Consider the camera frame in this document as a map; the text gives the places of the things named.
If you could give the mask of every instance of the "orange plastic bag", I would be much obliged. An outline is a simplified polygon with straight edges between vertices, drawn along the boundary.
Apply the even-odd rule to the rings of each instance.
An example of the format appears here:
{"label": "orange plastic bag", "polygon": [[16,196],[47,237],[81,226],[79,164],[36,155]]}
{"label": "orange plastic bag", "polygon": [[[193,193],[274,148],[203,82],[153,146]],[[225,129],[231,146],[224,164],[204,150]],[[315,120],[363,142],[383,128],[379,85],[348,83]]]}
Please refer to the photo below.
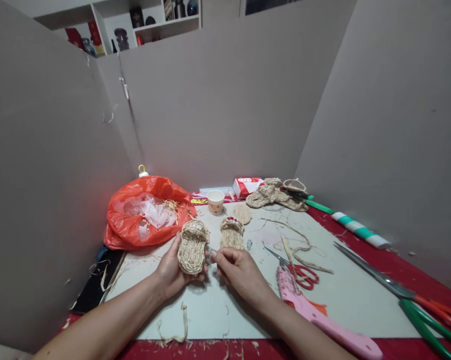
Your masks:
{"label": "orange plastic bag", "polygon": [[[149,225],[150,234],[141,240],[139,222],[144,218],[140,215],[130,216],[116,211],[112,204],[138,197],[142,193],[152,194],[162,200],[172,199],[178,202],[177,225],[162,227],[159,230]],[[136,250],[145,246],[161,244],[175,236],[177,232],[181,231],[182,226],[191,220],[191,216],[195,218],[196,215],[196,208],[192,205],[189,194],[182,187],[167,177],[140,177],[128,183],[110,198],[104,244],[113,250]]]}

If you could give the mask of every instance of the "green-handled scissors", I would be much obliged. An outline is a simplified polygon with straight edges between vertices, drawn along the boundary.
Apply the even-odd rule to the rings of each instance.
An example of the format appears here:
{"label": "green-handled scissors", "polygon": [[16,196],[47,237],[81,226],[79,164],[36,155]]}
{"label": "green-handled scissors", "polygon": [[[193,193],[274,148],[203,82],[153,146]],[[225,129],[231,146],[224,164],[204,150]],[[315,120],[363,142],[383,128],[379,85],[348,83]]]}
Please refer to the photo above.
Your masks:
{"label": "green-handled scissors", "polygon": [[404,311],[407,318],[410,320],[412,325],[414,325],[417,332],[427,341],[431,348],[433,348],[441,359],[451,360],[451,353],[441,344],[439,340],[436,339],[434,334],[427,327],[430,326],[432,329],[441,334],[449,342],[451,342],[451,331],[442,326],[438,321],[436,321],[432,316],[430,316],[425,311],[422,311],[414,303],[420,304],[424,309],[440,317],[443,322],[451,327],[451,309],[441,303],[435,301],[429,301],[422,296],[417,295],[413,291],[403,287],[397,281],[391,279],[387,275],[377,271],[367,262],[362,260],[360,257],[355,255],[353,252],[347,250],[345,247],[334,243],[335,247],[338,248],[345,256],[351,259],[354,263],[359,265],[362,269],[369,273],[373,278],[375,278],[379,283],[386,287],[391,293],[397,296],[400,301],[399,305]]}

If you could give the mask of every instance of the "red and white box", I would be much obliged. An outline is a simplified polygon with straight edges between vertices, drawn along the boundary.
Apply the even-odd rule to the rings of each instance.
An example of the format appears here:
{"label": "red and white box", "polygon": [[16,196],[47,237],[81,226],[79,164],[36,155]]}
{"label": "red and white box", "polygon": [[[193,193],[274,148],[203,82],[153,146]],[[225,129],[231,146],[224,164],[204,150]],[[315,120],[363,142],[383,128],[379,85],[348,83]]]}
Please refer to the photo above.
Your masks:
{"label": "red and white box", "polygon": [[245,199],[261,185],[264,185],[264,180],[260,177],[236,177],[232,188],[238,199]]}

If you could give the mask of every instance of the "hand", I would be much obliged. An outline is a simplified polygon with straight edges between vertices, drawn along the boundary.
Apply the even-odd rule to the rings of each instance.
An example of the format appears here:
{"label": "hand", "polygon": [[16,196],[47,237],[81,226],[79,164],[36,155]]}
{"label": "hand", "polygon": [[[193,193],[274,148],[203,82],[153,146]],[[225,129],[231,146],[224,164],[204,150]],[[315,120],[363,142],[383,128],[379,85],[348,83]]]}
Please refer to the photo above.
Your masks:
{"label": "hand", "polygon": [[217,263],[217,274],[256,310],[267,311],[277,300],[281,302],[246,250],[221,247],[210,254],[212,262]]}
{"label": "hand", "polygon": [[159,286],[163,291],[164,300],[175,295],[187,283],[193,280],[204,281],[207,272],[207,265],[203,266],[203,273],[198,275],[184,274],[179,267],[179,260],[177,259],[177,252],[181,244],[181,233],[178,232],[170,246],[169,250],[164,254],[160,260],[159,266],[154,271],[154,276],[157,277]]}

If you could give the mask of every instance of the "pink tool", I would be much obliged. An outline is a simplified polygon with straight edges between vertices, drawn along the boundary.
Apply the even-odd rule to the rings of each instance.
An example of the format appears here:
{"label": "pink tool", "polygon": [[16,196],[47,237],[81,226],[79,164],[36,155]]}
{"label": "pink tool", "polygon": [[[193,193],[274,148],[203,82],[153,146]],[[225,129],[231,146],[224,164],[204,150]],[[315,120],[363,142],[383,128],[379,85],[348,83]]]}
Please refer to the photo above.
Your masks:
{"label": "pink tool", "polygon": [[343,328],[317,310],[297,288],[293,275],[285,266],[277,268],[277,282],[282,300],[327,336],[362,359],[382,359],[381,349],[370,337]]}

